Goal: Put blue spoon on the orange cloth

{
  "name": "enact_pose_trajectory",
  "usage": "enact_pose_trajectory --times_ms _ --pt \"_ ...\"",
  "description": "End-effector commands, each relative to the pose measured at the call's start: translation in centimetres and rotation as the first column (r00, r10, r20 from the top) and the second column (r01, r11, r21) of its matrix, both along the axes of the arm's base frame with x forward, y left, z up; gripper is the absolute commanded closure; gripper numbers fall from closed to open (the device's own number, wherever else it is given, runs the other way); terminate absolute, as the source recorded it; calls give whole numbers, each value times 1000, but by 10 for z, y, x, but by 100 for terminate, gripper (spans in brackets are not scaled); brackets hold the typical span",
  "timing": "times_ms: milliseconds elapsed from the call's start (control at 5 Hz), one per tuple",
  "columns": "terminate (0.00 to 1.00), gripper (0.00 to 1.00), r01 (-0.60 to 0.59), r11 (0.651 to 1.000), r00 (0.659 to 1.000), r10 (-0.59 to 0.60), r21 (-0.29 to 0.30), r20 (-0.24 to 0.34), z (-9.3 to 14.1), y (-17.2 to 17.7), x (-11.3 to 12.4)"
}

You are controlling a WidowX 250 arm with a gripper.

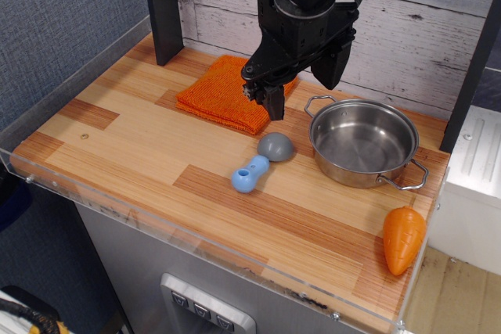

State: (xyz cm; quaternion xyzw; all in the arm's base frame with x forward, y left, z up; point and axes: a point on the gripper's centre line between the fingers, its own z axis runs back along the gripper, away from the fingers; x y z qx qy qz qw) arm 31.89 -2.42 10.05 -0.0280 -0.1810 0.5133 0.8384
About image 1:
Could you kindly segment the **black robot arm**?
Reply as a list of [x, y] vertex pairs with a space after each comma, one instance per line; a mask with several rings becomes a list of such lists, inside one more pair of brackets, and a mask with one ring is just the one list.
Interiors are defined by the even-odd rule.
[[310, 69], [327, 89], [340, 82], [362, 0], [257, 0], [261, 43], [241, 70], [243, 93], [282, 120], [285, 84]]

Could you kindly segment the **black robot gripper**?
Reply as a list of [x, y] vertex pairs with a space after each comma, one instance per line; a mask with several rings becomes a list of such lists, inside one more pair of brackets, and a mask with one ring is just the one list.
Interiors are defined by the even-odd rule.
[[309, 68], [328, 90], [340, 82], [355, 38], [359, 0], [258, 0], [261, 43], [242, 69], [243, 93], [271, 121], [284, 118], [282, 85]]

